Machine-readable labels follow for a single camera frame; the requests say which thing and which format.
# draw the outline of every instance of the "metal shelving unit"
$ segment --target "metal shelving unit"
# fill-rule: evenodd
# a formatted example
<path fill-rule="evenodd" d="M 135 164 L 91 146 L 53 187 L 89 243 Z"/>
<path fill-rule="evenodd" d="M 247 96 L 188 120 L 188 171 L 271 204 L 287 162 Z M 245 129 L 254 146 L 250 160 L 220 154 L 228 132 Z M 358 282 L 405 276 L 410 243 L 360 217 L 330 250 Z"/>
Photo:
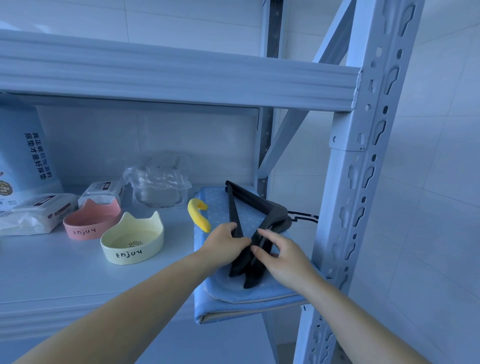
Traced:
<path fill-rule="evenodd" d="M 262 195 L 308 112 L 335 112 L 312 260 L 348 293 L 423 3 L 344 0 L 311 63 L 279 59 L 287 0 L 264 4 L 263 57 L 2 30 L 0 91 L 33 104 L 88 97 L 136 107 L 154 101 L 167 109 L 258 111 L 252 183 Z M 288 112 L 272 138 L 278 108 Z M 320 314 L 305 306 L 294 363 L 328 364 L 335 340 Z"/>

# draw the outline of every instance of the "plastic bag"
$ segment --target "plastic bag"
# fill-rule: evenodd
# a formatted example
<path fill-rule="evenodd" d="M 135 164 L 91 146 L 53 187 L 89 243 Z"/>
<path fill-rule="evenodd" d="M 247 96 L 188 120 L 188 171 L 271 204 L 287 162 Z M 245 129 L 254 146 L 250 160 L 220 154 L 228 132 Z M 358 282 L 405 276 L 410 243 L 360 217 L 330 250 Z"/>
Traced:
<path fill-rule="evenodd" d="M 184 206 L 192 184 L 188 180 L 191 160 L 174 153 L 158 153 L 141 158 L 141 163 L 123 173 L 133 188 L 133 202 L 151 208 Z"/>

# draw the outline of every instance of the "cat ear bowl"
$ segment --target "cat ear bowl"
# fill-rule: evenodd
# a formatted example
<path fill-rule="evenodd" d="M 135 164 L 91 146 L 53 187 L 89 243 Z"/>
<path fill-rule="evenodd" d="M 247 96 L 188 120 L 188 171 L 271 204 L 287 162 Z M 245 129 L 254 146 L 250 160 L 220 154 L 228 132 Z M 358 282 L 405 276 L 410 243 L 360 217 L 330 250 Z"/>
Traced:
<path fill-rule="evenodd" d="M 118 223 L 121 208 L 117 199 L 109 205 L 99 205 L 91 199 L 63 220 L 67 235 L 75 240 L 98 239 Z"/>
<path fill-rule="evenodd" d="M 134 218 L 125 212 L 120 222 L 101 237 L 103 253 L 114 264 L 143 262 L 163 246 L 163 224 L 158 211 L 151 218 Z"/>

